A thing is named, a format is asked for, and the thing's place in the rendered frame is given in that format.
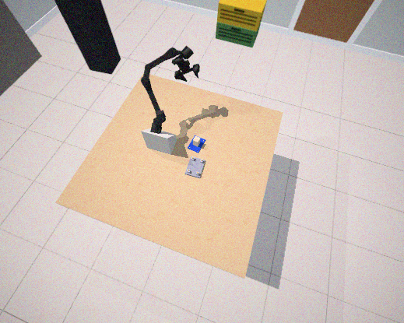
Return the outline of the blue board with square handle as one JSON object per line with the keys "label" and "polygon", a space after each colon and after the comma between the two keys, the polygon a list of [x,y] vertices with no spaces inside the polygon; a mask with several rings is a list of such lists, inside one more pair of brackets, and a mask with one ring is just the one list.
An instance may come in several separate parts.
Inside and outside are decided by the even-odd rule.
{"label": "blue board with square handle", "polygon": [[[203,141],[204,140],[204,141]],[[188,146],[188,149],[195,151],[195,152],[199,152],[200,149],[202,148],[203,144],[205,142],[205,139],[202,139],[198,136],[194,136],[193,140],[191,141],[191,143]],[[189,148],[190,147],[190,148]],[[197,151],[198,150],[198,151]]]}

